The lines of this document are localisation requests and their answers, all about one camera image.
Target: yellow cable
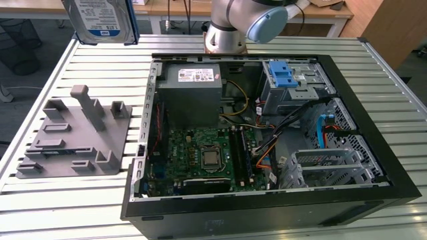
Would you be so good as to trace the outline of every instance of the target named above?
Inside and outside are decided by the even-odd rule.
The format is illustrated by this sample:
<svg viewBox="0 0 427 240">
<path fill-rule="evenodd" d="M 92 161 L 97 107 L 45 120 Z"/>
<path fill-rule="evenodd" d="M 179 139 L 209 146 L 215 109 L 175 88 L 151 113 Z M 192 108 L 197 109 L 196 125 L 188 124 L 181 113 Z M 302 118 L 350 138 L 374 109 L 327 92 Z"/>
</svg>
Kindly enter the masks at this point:
<svg viewBox="0 0 427 240">
<path fill-rule="evenodd" d="M 240 111 L 232 112 L 232 113 L 221 113 L 220 116 L 236 116 L 236 115 L 241 114 L 247 110 L 248 105 L 249 105 L 249 99 L 248 99 L 248 95 L 247 95 L 245 91 L 241 89 L 241 87 L 231 80 L 227 80 L 227 82 L 231 83 L 240 90 L 240 92 L 243 93 L 245 104 L 244 104 L 244 108 Z"/>
</svg>

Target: motherboard chip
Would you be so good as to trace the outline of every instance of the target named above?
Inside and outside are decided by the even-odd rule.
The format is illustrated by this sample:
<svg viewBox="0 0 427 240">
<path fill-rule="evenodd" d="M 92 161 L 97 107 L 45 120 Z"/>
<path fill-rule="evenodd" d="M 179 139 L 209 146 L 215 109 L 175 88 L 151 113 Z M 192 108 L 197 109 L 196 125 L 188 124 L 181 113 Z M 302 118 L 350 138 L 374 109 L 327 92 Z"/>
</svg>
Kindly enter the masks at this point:
<svg viewBox="0 0 427 240">
<path fill-rule="evenodd" d="M 217 165 L 219 164 L 219 156 L 217 156 L 216 151 L 203 152 L 203 163 L 204 163 L 204 165 Z"/>
<path fill-rule="evenodd" d="M 201 169 L 208 173 L 215 173 L 221 169 L 221 147 L 219 145 L 203 145 L 200 148 Z"/>
</svg>

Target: mesh wastebasket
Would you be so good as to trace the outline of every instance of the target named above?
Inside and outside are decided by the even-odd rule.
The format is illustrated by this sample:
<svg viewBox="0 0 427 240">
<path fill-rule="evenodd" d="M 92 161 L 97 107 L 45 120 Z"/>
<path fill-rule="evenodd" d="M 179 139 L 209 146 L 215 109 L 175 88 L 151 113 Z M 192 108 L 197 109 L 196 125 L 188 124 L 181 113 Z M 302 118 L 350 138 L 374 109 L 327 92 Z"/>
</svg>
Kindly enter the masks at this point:
<svg viewBox="0 0 427 240">
<path fill-rule="evenodd" d="M 40 68 L 35 52 L 17 44 L 23 39 L 20 33 L 0 33 L 0 61 L 16 75 L 21 76 L 32 74 Z"/>
<path fill-rule="evenodd" d="M 1 18 L 0 26 L 12 38 L 19 36 L 19 38 L 13 40 L 23 47 L 35 49 L 41 46 L 41 40 L 39 38 L 33 23 L 29 19 Z"/>
</svg>

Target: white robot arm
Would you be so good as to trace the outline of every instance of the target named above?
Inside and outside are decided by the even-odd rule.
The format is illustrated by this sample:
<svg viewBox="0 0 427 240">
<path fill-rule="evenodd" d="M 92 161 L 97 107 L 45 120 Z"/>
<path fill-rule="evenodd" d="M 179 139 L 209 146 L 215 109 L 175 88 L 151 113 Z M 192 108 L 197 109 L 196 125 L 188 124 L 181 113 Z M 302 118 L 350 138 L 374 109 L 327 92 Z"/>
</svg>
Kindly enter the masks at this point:
<svg viewBox="0 0 427 240">
<path fill-rule="evenodd" d="M 300 0 L 297 4 L 306 8 L 310 2 Z M 215 54 L 241 53 L 245 37 L 257 44 L 269 42 L 297 12 L 296 6 L 284 7 L 283 0 L 213 0 L 207 50 Z"/>
</svg>

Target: hard drive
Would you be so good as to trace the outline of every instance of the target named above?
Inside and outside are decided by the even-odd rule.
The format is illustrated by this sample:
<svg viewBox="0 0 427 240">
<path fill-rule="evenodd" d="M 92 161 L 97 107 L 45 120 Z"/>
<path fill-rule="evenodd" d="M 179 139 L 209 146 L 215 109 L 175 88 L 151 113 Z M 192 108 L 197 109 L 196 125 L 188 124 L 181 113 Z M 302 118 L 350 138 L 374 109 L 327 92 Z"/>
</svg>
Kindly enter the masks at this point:
<svg viewBox="0 0 427 240">
<path fill-rule="evenodd" d="M 81 44 L 139 43 L 132 0 L 61 0 Z"/>
</svg>

